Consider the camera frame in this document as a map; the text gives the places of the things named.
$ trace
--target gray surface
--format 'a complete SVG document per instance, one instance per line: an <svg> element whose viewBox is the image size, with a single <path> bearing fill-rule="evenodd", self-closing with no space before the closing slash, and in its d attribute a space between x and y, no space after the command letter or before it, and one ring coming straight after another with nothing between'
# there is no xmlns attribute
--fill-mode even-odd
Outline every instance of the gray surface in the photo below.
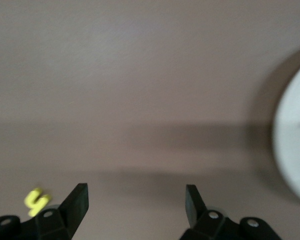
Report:
<svg viewBox="0 0 300 240"><path fill-rule="evenodd" d="M269 124L300 1L0 1L0 215L89 183L74 239L178 239L185 184L300 240Z"/></svg>

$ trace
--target white round object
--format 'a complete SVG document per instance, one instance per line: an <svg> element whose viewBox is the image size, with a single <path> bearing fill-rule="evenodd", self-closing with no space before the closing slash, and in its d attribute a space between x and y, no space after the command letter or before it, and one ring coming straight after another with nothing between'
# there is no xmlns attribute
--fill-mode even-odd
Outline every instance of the white round object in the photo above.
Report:
<svg viewBox="0 0 300 240"><path fill-rule="evenodd" d="M278 167L288 185L300 197L300 71L281 99L273 137Z"/></svg>

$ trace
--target yellow object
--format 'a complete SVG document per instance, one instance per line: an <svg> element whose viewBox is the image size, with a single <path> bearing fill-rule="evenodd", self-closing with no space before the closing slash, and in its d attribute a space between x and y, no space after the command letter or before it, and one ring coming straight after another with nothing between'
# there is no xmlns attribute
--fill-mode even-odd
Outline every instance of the yellow object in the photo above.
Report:
<svg viewBox="0 0 300 240"><path fill-rule="evenodd" d="M30 208L28 215L30 217L36 216L52 199L52 197L48 194L45 194L40 197L42 194L41 188L35 188L24 199L24 204Z"/></svg>

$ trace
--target beige tabletop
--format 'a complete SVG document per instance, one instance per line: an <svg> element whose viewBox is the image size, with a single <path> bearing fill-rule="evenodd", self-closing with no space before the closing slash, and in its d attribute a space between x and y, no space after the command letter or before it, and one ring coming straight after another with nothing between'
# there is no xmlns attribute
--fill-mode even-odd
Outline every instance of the beige tabletop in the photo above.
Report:
<svg viewBox="0 0 300 240"><path fill-rule="evenodd" d="M88 183L74 240L177 240L185 185L300 240L270 129L300 0L0 0L0 216Z"/></svg>

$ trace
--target white plate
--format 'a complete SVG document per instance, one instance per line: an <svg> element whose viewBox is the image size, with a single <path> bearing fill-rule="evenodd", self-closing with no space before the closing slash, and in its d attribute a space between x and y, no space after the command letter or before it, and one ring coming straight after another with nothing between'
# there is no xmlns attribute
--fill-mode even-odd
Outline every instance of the white plate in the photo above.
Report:
<svg viewBox="0 0 300 240"><path fill-rule="evenodd" d="M300 197L300 71L281 99L273 137L278 167L288 185Z"/></svg>

